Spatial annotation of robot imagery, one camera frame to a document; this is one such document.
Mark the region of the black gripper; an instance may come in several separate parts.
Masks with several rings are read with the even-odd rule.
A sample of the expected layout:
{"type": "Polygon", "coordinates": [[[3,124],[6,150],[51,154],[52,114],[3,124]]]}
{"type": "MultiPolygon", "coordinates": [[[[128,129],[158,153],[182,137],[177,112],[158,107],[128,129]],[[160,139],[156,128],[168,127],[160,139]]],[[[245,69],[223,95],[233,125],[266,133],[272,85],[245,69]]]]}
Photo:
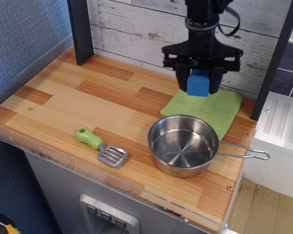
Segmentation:
{"type": "Polygon", "coordinates": [[[218,23],[186,23],[188,40],[162,47],[163,66],[173,68],[179,88],[187,90],[191,68],[208,69],[209,93],[217,93],[224,71],[239,71],[243,51],[220,43],[216,36],[218,23]]]}

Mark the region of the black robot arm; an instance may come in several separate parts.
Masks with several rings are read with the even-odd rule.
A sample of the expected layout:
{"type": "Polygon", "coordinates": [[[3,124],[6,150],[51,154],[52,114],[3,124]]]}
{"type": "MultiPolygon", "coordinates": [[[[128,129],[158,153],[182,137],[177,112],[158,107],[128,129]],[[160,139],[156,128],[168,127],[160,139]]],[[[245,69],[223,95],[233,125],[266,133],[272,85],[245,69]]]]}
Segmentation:
{"type": "Polygon", "coordinates": [[[175,71],[179,88],[188,95],[207,97],[218,92],[224,74],[240,70],[243,51],[215,37],[220,14],[240,17],[228,6],[229,0],[187,0],[185,4],[188,40],[162,48],[163,66],[175,71]]]}

